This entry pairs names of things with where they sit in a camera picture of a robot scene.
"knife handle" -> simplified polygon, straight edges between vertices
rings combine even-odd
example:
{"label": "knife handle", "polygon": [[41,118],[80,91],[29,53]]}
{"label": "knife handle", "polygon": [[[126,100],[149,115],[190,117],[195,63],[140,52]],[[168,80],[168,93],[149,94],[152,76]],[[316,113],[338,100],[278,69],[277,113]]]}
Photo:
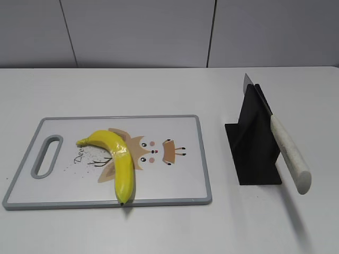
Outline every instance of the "knife handle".
{"label": "knife handle", "polygon": [[271,131],[298,192],[301,195],[307,193],[311,187],[312,175],[296,144],[275,115],[271,115]]}

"kitchen knife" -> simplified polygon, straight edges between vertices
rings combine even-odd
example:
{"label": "kitchen knife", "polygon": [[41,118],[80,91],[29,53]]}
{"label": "kitchen knife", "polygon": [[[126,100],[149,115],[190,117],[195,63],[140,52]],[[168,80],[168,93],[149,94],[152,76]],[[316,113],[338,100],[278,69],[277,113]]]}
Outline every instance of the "kitchen knife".
{"label": "kitchen knife", "polygon": [[[244,78],[244,94],[248,85],[253,85],[249,76],[245,74]],[[281,124],[276,115],[274,115],[265,99],[263,92],[260,89],[259,85],[254,86],[257,95],[260,100],[263,102],[267,113],[271,116],[271,131],[273,136],[278,144],[282,156],[287,164],[287,167],[290,171],[290,174],[293,178],[293,181],[297,187],[297,190],[300,194],[305,194],[311,187],[312,176],[309,171],[309,168],[303,159],[299,149],[296,144],[293,142],[291,136],[287,133],[284,126]]]}

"black knife stand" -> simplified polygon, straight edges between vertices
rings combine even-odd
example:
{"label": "black knife stand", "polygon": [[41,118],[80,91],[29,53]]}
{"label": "black knife stand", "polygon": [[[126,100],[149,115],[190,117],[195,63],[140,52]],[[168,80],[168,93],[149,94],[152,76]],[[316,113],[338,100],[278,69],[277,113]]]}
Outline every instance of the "black knife stand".
{"label": "black knife stand", "polygon": [[281,184],[275,162],[280,153],[270,128],[271,114],[260,86],[246,89],[238,123],[225,124],[240,185]]}

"banana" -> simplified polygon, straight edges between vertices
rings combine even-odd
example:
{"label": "banana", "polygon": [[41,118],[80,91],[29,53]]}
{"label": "banana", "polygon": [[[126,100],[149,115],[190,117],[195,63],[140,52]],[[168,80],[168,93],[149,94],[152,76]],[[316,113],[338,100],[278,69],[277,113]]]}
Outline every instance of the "banana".
{"label": "banana", "polygon": [[106,149],[115,163],[115,193],[121,206],[131,197],[134,187],[134,167],[131,153],[120,136],[111,131],[96,131],[76,142],[77,146],[93,145]]}

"deer ear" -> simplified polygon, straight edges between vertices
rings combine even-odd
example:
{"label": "deer ear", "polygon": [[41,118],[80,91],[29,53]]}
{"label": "deer ear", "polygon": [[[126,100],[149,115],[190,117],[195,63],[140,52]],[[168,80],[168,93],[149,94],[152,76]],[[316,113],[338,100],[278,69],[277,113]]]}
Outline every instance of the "deer ear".
{"label": "deer ear", "polygon": [[113,180],[114,178],[115,178],[115,166],[114,161],[112,161],[111,163],[106,165],[97,182],[104,183]]}
{"label": "deer ear", "polygon": [[114,129],[114,128],[109,128],[108,130],[111,132],[114,132],[116,135],[119,135],[125,142],[127,139],[131,139],[131,136],[126,131],[122,131],[122,130]]}

